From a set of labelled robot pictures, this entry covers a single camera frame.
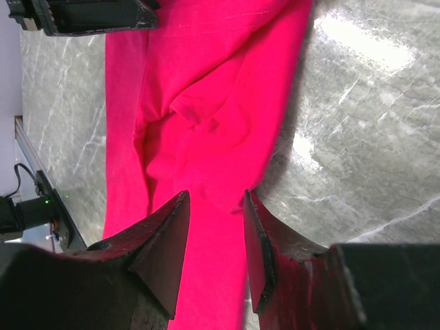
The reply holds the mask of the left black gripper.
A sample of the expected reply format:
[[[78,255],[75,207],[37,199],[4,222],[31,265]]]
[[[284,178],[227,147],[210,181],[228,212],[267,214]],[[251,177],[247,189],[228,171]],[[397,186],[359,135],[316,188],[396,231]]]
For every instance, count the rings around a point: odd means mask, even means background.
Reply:
[[[90,36],[158,28],[158,1],[145,0],[16,0],[9,17],[25,31],[47,36]]]

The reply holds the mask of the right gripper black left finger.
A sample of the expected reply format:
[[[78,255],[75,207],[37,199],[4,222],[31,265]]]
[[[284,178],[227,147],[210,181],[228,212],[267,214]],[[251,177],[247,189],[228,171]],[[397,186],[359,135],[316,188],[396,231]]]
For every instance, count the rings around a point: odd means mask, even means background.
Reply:
[[[175,317],[190,223],[181,191],[86,250],[1,246],[2,329],[166,329]]]

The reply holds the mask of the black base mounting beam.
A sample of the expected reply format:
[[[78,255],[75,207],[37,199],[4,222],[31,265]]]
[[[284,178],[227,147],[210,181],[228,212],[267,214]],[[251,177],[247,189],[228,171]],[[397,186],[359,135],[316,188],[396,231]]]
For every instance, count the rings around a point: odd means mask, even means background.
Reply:
[[[85,250],[87,245],[82,235],[68,212],[61,196],[45,172],[38,170],[36,172],[36,180],[46,202],[55,210],[55,216],[52,220],[52,229],[61,250],[64,252]]]

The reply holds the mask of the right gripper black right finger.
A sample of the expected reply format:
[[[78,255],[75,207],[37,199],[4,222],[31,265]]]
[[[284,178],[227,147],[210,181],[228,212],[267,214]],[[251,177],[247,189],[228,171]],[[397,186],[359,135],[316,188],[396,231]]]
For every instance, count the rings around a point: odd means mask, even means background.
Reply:
[[[253,312],[262,329],[438,329],[439,245],[323,247],[243,200]]]

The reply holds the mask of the crimson red t-shirt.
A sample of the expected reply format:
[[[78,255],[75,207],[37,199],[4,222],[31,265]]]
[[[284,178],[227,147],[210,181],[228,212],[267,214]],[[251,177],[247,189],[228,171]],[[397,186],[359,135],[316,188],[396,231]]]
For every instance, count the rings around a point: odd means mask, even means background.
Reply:
[[[285,117],[310,1],[161,1],[156,30],[105,38],[104,236],[190,193],[170,329],[240,329],[243,195]]]

